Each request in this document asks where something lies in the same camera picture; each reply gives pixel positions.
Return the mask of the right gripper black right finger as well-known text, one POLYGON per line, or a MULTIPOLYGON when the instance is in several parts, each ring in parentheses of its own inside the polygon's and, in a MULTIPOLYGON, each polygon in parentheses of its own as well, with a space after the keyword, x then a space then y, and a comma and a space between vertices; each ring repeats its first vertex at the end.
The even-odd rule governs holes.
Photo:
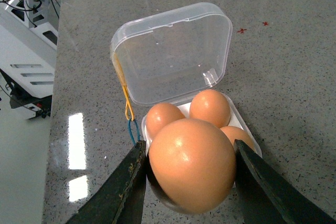
POLYGON ((245 142, 236 140, 236 188, 245 223, 335 223, 245 142))

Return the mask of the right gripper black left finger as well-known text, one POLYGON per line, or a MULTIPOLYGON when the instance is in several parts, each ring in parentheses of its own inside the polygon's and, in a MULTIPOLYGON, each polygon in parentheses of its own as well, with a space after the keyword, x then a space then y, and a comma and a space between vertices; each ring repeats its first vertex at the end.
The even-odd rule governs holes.
POLYGON ((132 147, 101 188, 68 223, 141 223, 146 190, 146 142, 132 147))

